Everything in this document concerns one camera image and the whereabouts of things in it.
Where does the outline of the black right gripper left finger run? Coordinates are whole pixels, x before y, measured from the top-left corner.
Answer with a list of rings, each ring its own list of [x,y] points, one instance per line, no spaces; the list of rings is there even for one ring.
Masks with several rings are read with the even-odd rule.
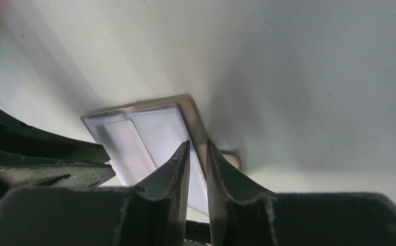
[[[132,187],[13,189],[0,200],[0,245],[182,245],[190,142]]]

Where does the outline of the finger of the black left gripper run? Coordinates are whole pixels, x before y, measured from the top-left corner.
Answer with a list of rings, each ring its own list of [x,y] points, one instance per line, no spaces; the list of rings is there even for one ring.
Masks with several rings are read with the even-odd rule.
[[[114,175],[111,166],[105,163],[29,157],[0,151],[0,199],[17,187],[96,187]]]
[[[30,126],[0,109],[0,151],[28,157],[107,163],[103,146]]]

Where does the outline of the beige leather card holder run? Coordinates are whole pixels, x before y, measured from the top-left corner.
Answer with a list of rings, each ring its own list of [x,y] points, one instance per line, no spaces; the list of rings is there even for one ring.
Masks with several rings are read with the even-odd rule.
[[[190,142],[188,207],[208,216],[206,145],[209,137],[189,94],[137,101],[81,116],[110,157],[122,186],[137,184],[160,168],[179,145]]]

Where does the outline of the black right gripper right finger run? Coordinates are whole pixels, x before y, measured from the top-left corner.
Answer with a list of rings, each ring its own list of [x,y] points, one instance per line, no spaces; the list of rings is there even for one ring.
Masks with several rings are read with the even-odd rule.
[[[275,193],[207,142],[212,245],[396,245],[396,206],[379,193]]]

